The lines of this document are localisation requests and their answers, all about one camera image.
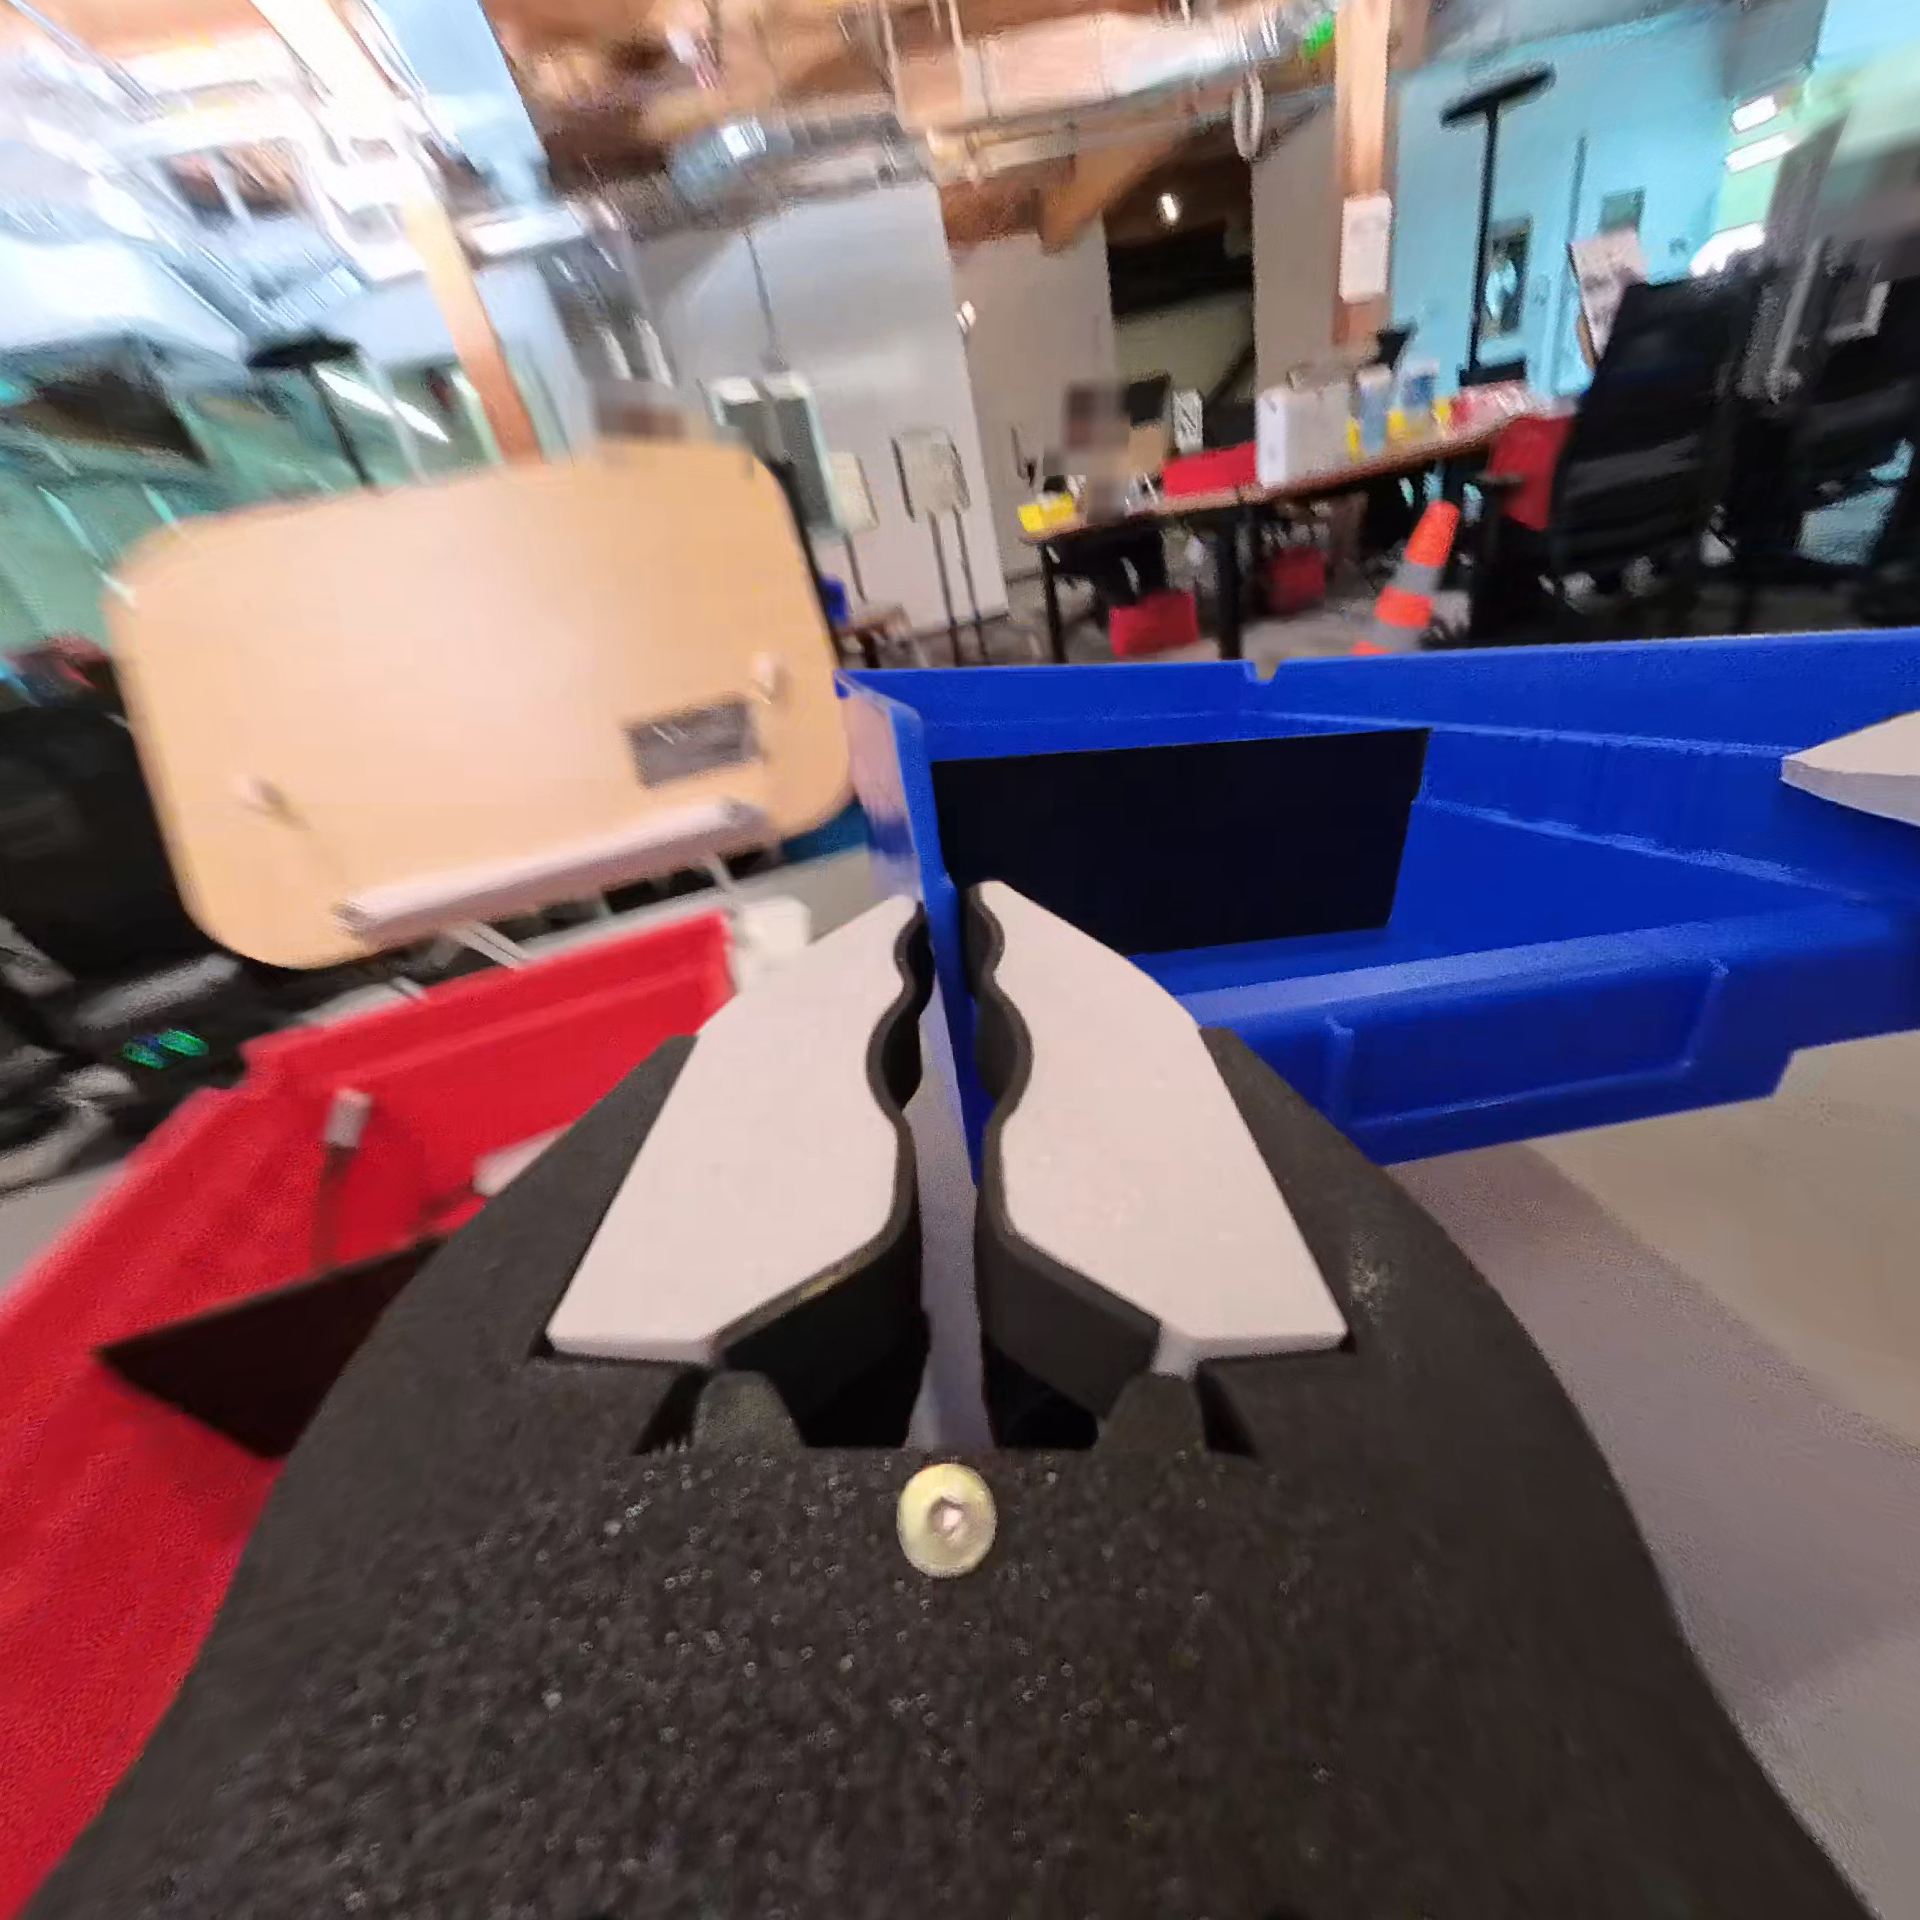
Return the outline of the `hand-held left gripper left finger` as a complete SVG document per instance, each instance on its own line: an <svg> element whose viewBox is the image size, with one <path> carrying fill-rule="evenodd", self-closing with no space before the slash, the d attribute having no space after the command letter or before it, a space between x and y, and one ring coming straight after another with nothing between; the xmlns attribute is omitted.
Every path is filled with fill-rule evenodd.
<svg viewBox="0 0 1920 1920"><path fill-rule="evenodd" d="M887 897L714 1016L546 1348L764 1376L815 1447L906 1443L929 1367L908 1110L931 986L923 908Z"/></svg>

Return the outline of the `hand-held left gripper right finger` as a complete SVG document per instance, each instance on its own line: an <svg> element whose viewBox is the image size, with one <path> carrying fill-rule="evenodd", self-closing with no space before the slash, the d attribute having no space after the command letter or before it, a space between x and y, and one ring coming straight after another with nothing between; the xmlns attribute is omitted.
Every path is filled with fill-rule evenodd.
<svg viewBox="0 0 1920 1920"><path fill-rule="evenodd" d="M1105 1425L1146 1379L1352 1336L1210 1033L1007 881L968 898L986 1360Z"/></svg>

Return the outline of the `black office chair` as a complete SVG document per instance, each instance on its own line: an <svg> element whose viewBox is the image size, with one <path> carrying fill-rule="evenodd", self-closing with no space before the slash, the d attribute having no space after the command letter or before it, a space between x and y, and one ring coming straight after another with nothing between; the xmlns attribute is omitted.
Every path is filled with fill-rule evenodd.
<svg viewBox="0 0 1920 1920"><path fill-rule="evenodd" d="M1665 588L1665 630L1690 626L1760 290L1759 273L1628 286L1575 409L1503 430L1473 480L1464 646L1584 634L1575 583L1619 592L1636 566Z"/></svg>

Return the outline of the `orange traffic cone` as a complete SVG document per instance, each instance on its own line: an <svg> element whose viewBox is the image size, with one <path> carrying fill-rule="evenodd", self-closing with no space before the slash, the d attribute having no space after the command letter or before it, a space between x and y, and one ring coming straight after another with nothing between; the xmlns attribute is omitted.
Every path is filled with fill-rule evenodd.
<svg viewBox="0 0 1920 1920"><path fill-rule="evenodd" d="M1433 596L1444 580L1458 534L1458 505L1433 500L1402 550L1352 657L1404 657L1424 650L1433 626Z"/></svg>

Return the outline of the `grey desk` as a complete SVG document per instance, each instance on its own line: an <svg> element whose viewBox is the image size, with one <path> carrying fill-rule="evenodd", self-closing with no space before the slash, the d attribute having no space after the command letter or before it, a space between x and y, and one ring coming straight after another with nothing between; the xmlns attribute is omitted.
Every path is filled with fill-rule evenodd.
<svg viewBox="0 0 1920 1920"><path fill-rule="evenodd" d="M1776 1096L1396 1169L1619 1470L1711 1679L1876 1916L1917 1916L1913 1033Z"/></svg>

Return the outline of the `wooden laptop stand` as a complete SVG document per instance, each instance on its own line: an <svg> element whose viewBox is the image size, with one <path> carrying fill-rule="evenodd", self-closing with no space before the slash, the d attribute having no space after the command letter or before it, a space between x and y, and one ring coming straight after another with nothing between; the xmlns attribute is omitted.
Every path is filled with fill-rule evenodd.
<svg viewBox="0 0 1920 1920"><path fill-rule="evenodd" d="M328 969L701 868L851 806L775 473L712 442L178 524L112 665L187 918Z"/></svg>

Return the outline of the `brown background table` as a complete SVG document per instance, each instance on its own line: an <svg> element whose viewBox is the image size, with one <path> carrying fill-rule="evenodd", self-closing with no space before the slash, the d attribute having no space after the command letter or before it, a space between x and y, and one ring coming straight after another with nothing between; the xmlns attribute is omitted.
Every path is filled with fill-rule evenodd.
<svg viewBox="0 0 1920 1920"><path fill-rule="evenodd" d="M1152 495L1113 513L1080 507L1074 518L1052 514L1040 528L1024 531L1023 539L1040 554L1040 588L1047 635L1047 660L1067 665L1067 626L1060 609L1064 554L1073 545L1130 538L1146 526L1189 526L1212 542L1217 555L1217 652L1224 660L1244 659L1244 604L1241 604L1241 554L1239 531L1257 513L1281 507L1309 507L1327 499L1361 491L1373 480L1391 475L1444 468L1483 458L1522 419L1543 411L1522 404L1517 411L1475 417L1467 423L1451 423L1421 440L1391 443L1383 452L1364 460L1347 460L1323 472L1306 472L1277 484L1217 488L1165 496Z"/></svg>

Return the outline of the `red plastic bin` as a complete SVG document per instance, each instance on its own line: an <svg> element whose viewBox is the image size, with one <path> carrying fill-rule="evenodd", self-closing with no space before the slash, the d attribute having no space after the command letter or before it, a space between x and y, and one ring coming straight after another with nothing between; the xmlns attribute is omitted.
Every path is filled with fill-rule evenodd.
<svg viewBox="0 0 1920 1920"><path fill-rule="evenodd" d="M303 1281L339 1089L416 1135L428 1182L554 1136L733 990L709 910L248 1048L8 1291L3 1913L138 1760L200 1656L277 1468L138 1394L107 1339Z"/></svg>

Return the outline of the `black cable blue plug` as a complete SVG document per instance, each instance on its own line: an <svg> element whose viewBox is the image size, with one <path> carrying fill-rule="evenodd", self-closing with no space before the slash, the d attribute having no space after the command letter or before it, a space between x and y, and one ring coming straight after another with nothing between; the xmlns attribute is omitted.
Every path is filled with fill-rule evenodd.
<svg viewBox="0 0 1920 1920"><path fill-rule="evenodd" d="M473 1180L435 1190L432 1169L425 1144L388 1120L372 1094L335 1091L320 1123L309 1262L325 1268L384 1257L464 1225L483 1206Z"/></svg>

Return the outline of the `black bin divider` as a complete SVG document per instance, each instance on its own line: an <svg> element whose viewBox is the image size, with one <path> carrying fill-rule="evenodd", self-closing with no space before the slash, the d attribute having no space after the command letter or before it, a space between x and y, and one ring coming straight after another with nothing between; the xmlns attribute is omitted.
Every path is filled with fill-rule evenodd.
<svg viewBox="0 0 1920 1920"><path fill-rule="evenodd" d="M1002 883L1138 958L1391 923L1426 729L943 760L957 894Z"/></svg>
<svg viewBox="0 0 1920 1920"><path fill-rule="evenodd" d="M257 1459L282 1460L378 1322L443 1243L443 1234L428 1234L384 1255L335 1265L107 1339L95 1355L149 1402Z"/></svg>

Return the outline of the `blue plastic bin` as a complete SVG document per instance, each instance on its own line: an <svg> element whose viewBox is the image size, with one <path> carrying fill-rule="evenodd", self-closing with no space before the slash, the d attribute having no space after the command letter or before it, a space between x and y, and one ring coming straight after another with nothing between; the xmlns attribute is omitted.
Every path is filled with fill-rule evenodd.
<svg viewBox="0 0 1920 1920"><path fill-rule="evenodd" d="M853 670L880 883L923 902L968 1146L968 897L938 762L1426 729L1391 923L1125 955L1380 1167L1770 1096L1801 1049L1915 1030L1915 827L1784 760L1915 712L1915 631L1281 664Z"/></svg>

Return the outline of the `black power station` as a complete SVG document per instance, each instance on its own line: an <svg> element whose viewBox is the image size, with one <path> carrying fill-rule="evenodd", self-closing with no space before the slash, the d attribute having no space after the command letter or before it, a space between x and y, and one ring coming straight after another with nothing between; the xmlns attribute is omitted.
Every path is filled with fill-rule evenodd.
<svg viewBox="0 0 1920 1920"><path fill-rule="evenodd" d="M273 1009L219 951L40 988L5 969L5 1098L167 1114L210 1087Z"/></svg>

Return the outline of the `white cardboard box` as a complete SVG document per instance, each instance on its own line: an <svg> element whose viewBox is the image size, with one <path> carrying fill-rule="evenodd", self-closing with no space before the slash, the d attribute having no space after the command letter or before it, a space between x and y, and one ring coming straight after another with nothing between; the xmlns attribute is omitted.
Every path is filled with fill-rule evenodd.
<svg viewBox="0 0 1920 1920"><path fill-rule="evenodd" d="M1255 483L1297 488L1347 468L1352 450L1352 382L1277 385L1255 404Z"/></svg>

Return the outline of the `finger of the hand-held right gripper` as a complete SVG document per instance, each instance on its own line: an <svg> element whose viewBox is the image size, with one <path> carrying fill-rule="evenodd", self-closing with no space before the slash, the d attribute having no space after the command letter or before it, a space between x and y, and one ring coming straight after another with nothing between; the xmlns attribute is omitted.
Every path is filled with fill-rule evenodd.
<svg viewBox="0 0 1920 1920"><path fill-rule="evenodd" d="M1917 825L1917 729L1915 716L1892 716L1787 755L1784 783L1869 818Z"/></svg>

